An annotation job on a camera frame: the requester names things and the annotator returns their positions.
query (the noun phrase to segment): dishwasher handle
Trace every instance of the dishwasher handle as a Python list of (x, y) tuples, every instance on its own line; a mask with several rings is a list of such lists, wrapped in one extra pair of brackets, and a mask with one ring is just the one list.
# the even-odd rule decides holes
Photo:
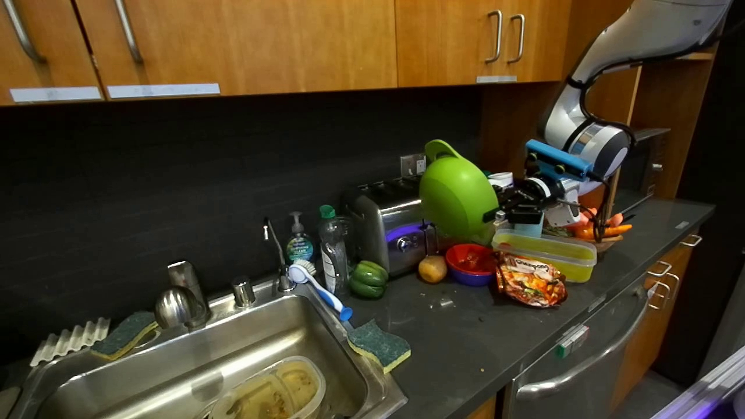
[(644, 318), (647, 305), (655, 290), (658, 282), (653, 285), (650, 285), (647, 290), (638, 290), (636, 295), (641, 295), (641, 310), (636, 313), (636, 318), (631, 320), (631, 325), (624, 330), (624, 335), (618, 335), (612, 345), (607, 345), (602, 351), (598, 351), (595, 356), (584, 358), (581, 363), (577, 363), (575, 368), (565, 370), (562, 375), (555, 375), (552, 380), (541, 380), (541, 381), (530, 381), (530, 384), (517, 384), (513, 395), (517, 398), (539, 398), (545, 394), (555, 394), (561, 391), (565, 384), (569, 384), (572, 380), (577, 380), (584, 370), (593, 368), (595, 363), (601, 363), (602, 358), (607, 358), (609, 353), (615, 353), (618, 346), (624, 346), (631, 335), (636, 333), (638, 323)]

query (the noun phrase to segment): cabinet handle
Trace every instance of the cabinet handle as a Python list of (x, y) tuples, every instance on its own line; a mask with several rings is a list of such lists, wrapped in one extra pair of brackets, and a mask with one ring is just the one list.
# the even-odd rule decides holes
[(650, 277), (664, 277), (673, 269), (673, 264), (665, 261), (655, 261), (655, 263), (661, 264), (661, 269), (647, 269)]
[(699, 246), (699, 244), (700, 244), (700, 240), (702, 240), (700, 235), (688, 235), (688, 238), (686, 238), (686, 240), (682, 240), (679, 244), (683, 244), (683, 246), (690, 246), (690, 248), (694, 248), (694, 246)]
[(494, 10), (486, 15), (494, 19), (494, 53), (483, 63), (494, 63), (503, 53), (503, 21), (505, 21), (505, 13), (501, 10)]
[(524, 50), (526, 50), (526, 15), (524, 13), (517, 13), (517, 15), (509, 15), (509, 26), (512, 21), (519, 22), (519, 42), (517, 42), (517, 55), (508, 60), (508, 64), (520, 60)]
[(130, 26), (130, 13), (126, 11), (123, 0), (114, 0), (114, 1), (115, 1), (119, 22), (120, 22), (120, 29), (123, 29), (123, 36), (126, 36), (126, 46), (130, 48), (132, 60), (137, 64), (141, 64), (141, 53), (140, 53), (140, 46), (137, 46), (132, 26)]
[(665, 277), (673, 280), (671, 298), (675, 298), (675, 290), (679, 288), (679, 274), (667, 273)]
[(667, 283), (664, 283), (664, 282), (653, 282), (653, 285), (650, 290), (652, 290), (650, 310), (653, 310), (653, 312), (665, 310), (667, 306), (667, 295), (673, 294), (673, 288)]
[(16, 10), (14, 0), (5, 0), (5, 11), (9, 15), (9, 22), (14, 26), (14, 33), (19, 36), (21, 48), (26, 50), (28, 57), (32, 57), (34, 63), (43, 64), (47, 57), (32, 46), (32, 40), (26, 33), (22, 19)]

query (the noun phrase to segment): toaster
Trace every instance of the toaster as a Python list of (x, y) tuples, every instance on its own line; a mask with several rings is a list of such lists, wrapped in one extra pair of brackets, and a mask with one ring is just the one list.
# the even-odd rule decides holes
[(353, 187), (343, 198), (348, 216), (348, 254), (375, 261), (389, 277), (406, 274), (426, 255), (428, 220), (419, 199), (419, 182), (384, 180)]

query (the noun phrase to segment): green watering can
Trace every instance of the green watering can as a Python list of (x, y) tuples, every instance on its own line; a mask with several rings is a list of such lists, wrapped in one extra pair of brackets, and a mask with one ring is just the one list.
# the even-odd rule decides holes
[(419, 196), (426, 218), (445, 240), (486, 244), (494, 233), (486, 218), (497, 206), (486, 174), (445, 139), (426, 141), (423, 155)]

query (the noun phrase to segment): dishwasher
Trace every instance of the dishwasher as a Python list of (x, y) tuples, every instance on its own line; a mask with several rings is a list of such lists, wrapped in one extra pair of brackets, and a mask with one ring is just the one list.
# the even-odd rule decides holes
[(568, 327), (505, 389), (503, 419), (607, 417), (609, 395), (629, 337), (640, 325), (652, 288), (641, 277)]

